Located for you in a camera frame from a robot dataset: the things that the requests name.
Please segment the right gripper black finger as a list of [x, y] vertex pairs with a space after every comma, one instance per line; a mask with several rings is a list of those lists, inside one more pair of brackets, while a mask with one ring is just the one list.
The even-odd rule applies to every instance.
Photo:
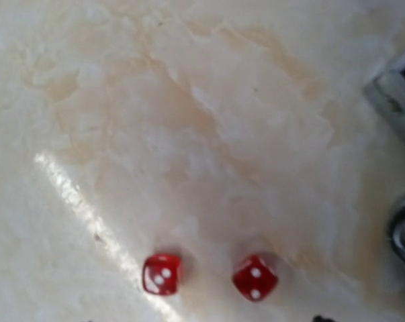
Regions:
[[330, 322], [329, 318], [325, 318], [321, 315], [317, 315], [313, 318], [312, 322]]

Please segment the red translucent die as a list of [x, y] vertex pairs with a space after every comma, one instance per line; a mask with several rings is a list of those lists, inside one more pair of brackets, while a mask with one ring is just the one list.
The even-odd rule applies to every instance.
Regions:
[[237, 291], [252, 302], [264, 300], [278, 282], [275, 271], [258, 254], [247, 256], [232, 273], [232, 283]]
[[168, 253], [153, 254], [145, 259], [142, 267], [142, 287], [156, 296], [171, 296], [178, 292], [182, 259]]

